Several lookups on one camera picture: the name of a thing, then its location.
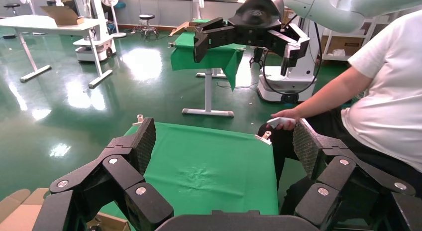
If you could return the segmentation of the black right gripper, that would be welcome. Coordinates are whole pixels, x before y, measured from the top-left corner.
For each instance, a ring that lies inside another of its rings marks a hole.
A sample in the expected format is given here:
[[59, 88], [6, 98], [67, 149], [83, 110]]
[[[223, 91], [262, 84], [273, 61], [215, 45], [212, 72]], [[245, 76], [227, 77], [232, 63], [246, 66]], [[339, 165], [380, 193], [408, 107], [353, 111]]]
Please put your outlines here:
[[265, 47], [282, 57], [281, 76], [306, 55], [310, 38], [294, 23], [282, 27], [283, 0], [246, 0], [225, 21], [218, 17], [195, 26], [193, 59], [200, 63], [208, 50], [230, 44]]

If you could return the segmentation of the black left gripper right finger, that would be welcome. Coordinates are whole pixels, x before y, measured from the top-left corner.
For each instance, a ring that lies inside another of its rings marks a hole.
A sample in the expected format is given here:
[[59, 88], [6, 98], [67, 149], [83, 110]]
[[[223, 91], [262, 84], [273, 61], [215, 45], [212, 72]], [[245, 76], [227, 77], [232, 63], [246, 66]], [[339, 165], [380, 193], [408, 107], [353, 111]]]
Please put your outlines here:
[[294, 151], [312, 186], [295, 215], [319, 231], [419, 231], [422, 201], [407, 182], [361, 161], [341, 140], [318, 134], [304, 119]]

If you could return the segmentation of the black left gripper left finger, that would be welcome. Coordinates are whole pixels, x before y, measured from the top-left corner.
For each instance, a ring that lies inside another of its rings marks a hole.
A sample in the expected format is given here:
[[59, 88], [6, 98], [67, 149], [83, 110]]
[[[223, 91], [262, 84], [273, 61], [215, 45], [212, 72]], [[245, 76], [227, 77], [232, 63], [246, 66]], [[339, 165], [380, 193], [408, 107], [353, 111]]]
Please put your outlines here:
[[174, 216], [173, 207], [144, 177], [156, 142], [154, 119], [134, 134], [116, 137], [100, 155], [55, 180], [33, 229], [83, 231], [114, 202], [137, 231], [154, 231]]

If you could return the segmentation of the person's bare hand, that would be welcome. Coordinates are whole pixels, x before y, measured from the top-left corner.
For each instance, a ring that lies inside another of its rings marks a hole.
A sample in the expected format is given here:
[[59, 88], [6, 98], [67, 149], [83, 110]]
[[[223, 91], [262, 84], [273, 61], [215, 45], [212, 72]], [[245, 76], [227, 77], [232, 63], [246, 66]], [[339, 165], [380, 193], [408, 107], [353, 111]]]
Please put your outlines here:
[[294, 119], [295, 121], [289, 121], [287, 124], [281, 126], [284, 130], [292, 130], [294, 129], [296, 122], [302, 117], [300, 111], [296, 108], [289, 109], [289, 110], [282, 110], [280, 113], [280, 117]]

